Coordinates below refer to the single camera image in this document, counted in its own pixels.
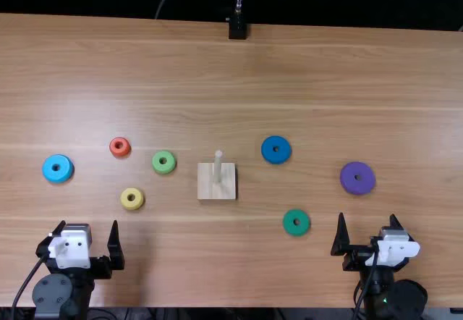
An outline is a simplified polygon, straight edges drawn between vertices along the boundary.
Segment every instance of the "blue ring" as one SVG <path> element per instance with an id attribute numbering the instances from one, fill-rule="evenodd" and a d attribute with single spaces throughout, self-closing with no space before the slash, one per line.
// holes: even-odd
<path id="1" fill-rule="evenodd" d="M 48 157 L 42 166 L 42 174 L 49 181 L 54 183 L 65 182 L 74 172 L 74 165 L 64 155 L 53 155 Z"/>
<path id="2" fill-rule="evenodd" d="M 282 164 L 291 156 L 292 150 L 288 140 L 279 135 L 272 135 L 263 141 L 260 152 L 267 162 Z"/>

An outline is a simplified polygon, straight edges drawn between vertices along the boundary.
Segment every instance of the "ring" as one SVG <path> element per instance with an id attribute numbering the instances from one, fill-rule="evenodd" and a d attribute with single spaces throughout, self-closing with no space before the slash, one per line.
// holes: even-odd
<path id="1" fill-rule="evenodd" d="M 267 162 L 281 164 L 291 156 L 292 150 L 288 140 L 272 135 L 263 141 L 260 152 Z"/>
<path id="2" fill-rule="evenodd" d="M 310 228 L 309 216 L 300 209 L 289 210 L 283 217 L 283 228 L 295 237 L 304 235 Z"/>
<path id="3" fill-rule="evenodd" d="M 154 170 L 159 174 L 168 174 L 174 170 L 177 161 L 174 155 L 168 151 L 158 151 L 151 160 Z"/>
<path id="4" fill-rule="evenodd" d="M 145 201 L 142 191 L 137 188 L 127 188 L 121 193 L 121 203 L 127 210 L 140 208 Z"/>
<path id="5" fill-rule="evenodd" d="M 115 157 L 124 157 L 130 152 L 131 147 L 126 138 L 118 137 L 111 140 L 109 150 Z"/>
<path id="6" fill-rule="evenodd" d="M 362 162 L 346 164 L 341 170 L 340 180 L 342 187 L 352 195 L 370 193 L 376 184 L 375 173 Z"/>
<path id="7" fill-rule="evenodd" d="M 54 183 L 65 182 L 74 172 L 74 165 L 64 155 L 53 155 L 48 157 L 42 166 L 42 174 L 49 181 Z"/>

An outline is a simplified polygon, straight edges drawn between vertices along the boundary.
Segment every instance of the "dark blue ring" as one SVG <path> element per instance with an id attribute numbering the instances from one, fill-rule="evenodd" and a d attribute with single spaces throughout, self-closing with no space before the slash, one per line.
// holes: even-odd
<path id="1" fill-rule="evenodd" d="M 282 164 L 291 156 L 292 150 L 288 140 L 279 135 L 272 135 L 263 141 L 260 152 L 267 162 Z"/>

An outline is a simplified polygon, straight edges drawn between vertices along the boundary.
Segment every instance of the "light green ring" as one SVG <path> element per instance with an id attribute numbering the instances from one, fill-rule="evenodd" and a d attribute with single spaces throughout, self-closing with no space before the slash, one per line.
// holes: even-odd
<path id="1" fill-rule="evenodd" d="M 156 173 L 168 174 L 175 169 L 177 160 L 174 155 L 168 151 L 158 151 L 154 154 L 151 163 Z"/>

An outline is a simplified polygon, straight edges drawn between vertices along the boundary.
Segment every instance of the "red ring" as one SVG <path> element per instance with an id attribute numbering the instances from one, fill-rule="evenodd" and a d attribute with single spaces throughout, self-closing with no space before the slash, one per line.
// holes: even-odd
<path id="1" fill-rule="evenodd" d="M 130 152 L 130 144 L 126 138 L 114 138 L 109 143 L 109 150 L 115 157 L 123 157 Z"/>

